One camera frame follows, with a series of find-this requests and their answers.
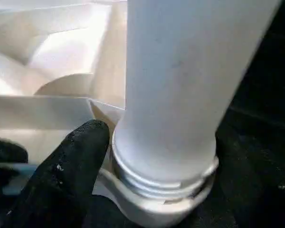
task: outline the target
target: gloved hand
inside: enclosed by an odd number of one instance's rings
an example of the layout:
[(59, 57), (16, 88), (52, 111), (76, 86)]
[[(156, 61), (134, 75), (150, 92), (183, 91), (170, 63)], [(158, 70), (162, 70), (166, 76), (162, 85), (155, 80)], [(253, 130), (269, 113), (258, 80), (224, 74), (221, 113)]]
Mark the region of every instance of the gloved hand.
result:
[(109, 138), (107, 125), (98, 120), (71, 132), (39, 165), (2, 227), (81, 227)]

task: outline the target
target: gloved finger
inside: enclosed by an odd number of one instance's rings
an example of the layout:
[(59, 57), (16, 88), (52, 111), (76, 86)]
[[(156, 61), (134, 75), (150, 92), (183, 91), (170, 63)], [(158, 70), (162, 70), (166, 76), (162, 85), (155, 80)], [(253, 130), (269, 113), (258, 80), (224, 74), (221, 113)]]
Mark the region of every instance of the gloved finger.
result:
[(28, 152), (19, 145), (0, 140), (0, 162), (27, 163)]
[(98, 120), (88, 121), (70, 133), (37, 168), (3, 227), (78, 226), (109, 138), (107, 125)]
[[(0, 140), (0, 162), (27, 163), (28, 153), (19, 145)], [(0, 167), (0, 194), (2, 194), (3, 188), (18, 174), (15, 170)]]

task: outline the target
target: white plastic tube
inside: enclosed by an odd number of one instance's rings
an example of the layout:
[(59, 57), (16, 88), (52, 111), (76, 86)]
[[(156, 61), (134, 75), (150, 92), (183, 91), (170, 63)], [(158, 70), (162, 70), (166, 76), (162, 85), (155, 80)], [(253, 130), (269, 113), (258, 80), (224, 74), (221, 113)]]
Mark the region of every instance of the white plastic tube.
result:
[(215, 130), (280, 0), (130, 0), (126, 110), (114, 156), (177, 186), (213, 163)]

